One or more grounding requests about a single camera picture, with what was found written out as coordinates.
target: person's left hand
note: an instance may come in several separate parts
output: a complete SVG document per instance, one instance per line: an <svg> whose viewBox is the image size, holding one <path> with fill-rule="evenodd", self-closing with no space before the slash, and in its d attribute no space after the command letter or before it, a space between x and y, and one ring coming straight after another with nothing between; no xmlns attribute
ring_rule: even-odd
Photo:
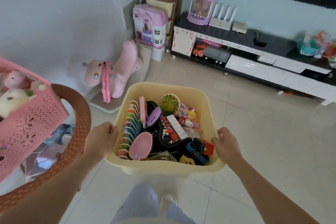
<svg viewBox="0 0 336 224"><path fill-rule="evenodd" d="M113 151L119 130L107 121L94 127L86 137L84 154L97 157L99 161Z"/></svg>

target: black tabletop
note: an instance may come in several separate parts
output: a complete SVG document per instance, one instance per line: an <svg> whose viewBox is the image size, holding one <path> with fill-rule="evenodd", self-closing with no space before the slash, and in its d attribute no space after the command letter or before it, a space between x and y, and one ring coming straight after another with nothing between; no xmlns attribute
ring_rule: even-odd
<svg viewBox="0 0 336 224"><path fill-rule="evenodd" d="M254 38L256 37L256 34L255 31L251 29L248 29L246 34L240 34L232 30L227 31L209 25L199 26L188 21L187 16L187 12L182 13L175 23L175 26L203 35L222 39L234 44L239 44L241 46L246 46L255 50L264 51L288 59L296 60L302 63L325 69L332 69L328 59L326 58L317 59L313 56L301 55L296 48L296 42L293 40L261 32L259 33L258 40L265 42L266 46L260 47L254 44Z"/></svg>

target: forearm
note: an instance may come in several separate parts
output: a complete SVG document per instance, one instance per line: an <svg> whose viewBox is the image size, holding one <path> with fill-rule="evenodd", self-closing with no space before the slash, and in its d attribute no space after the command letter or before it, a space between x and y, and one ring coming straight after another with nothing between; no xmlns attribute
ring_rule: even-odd
<svg viewBox="0 0 336 224"><path fill-rule="evenodd" d="M0 224L58 224L85 177L99 161L99 158L80 155L53 179L1 216Z"/></svg>
<svg viewBox="0 0 336 224"><path fill-rule="evenodd" d="M229 167L241 180L266 224L318 223L269 183L242 157L233 157Z"/></svg>

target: wall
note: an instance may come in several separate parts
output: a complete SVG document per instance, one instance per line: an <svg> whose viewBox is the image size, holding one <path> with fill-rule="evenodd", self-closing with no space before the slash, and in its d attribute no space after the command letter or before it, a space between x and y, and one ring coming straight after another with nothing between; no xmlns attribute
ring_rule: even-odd
<svg viewBox="0 0 336 224"><path fill-rule="evenodd" d="M133 0L0 0L0 55L85 95L82 62L116 59Z"/></svg>
<svg viewBox="0 0 336 224"><path fill-rule="evenodd" d="M183 0L182 11L188 11L191 0ZM292 0L217 0L219 4L237 7L235 21L248 28L295 39L302 32L325 30L336 38L336 10Z"/></svg>

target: tv stand leg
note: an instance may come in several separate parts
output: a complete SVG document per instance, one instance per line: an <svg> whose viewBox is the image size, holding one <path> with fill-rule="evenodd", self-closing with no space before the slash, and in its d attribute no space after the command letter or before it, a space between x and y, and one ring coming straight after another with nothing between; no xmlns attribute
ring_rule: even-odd
<svg viewBox="0 0 336 224"><path fill-rule="evenodd" d="M320 103L320 105L324 105L324 106L326 106L326 105L329 105L329 104L331 104L332 103L332 101L330 101L330 100L323 100L321 103Z"/></svg>

